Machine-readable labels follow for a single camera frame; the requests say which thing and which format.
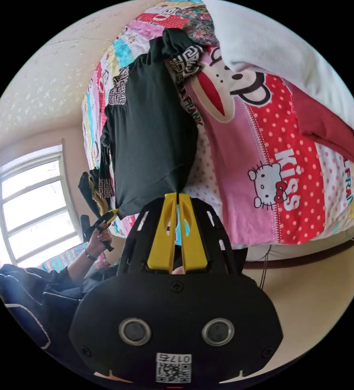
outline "red cloth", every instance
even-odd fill
[[[328,108],[290,85],[301,135],[325,145],[354,163],[354,130]]]

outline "white towel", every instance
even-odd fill
[[[212,16],[223,62],[280,76],[354,130],[354,98],[333,67],[305,40],[275,20],[221,0],[203,0]]]

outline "person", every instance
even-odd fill
[[[20,268],[5,264],[0,268],[0,296],[17,322],[30,338],[56,361],[71,371],[102,386],[106,382],[123,381],[110,372],[109,376],[91,372],[71,344],[68,333],[76,308],[94,286],[117,273],[118,262],[86,277],[106,247],[113,243],[108,229],[95,229],[86,249],[61,272],[39,268]],[[177,267],[173,273],[184,273]]]

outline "cable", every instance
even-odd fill
[[[269,245],[269,249],[267,250],[267,252],[262,257],[260,257],[259,259],[256,259],[256,260],[246,260],[246,262],[254,263],[255,261],[259,261],[259,260],[264,259],[266,256],[269,255],[270,249],[271,249],[271,245]]]
[[[269,252],[270,252],[271,245],[269,246],[269,250],[266,253],[265,261],[263,263],[263,271],[262,271],[262,277],[261,282],[259,284],[259,288],[263,290],[263,285],[265,284],[265,278],[266,278],[266,270],[267,270],[267,262],[269,260]]]

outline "bracelet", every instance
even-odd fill
[[[94,257],[92,255],[89,255],[89,253],[87,252],[86,248],[85,248],[85,255],[91,260],[91,261],[96,261],[98,259],[98,257]]]

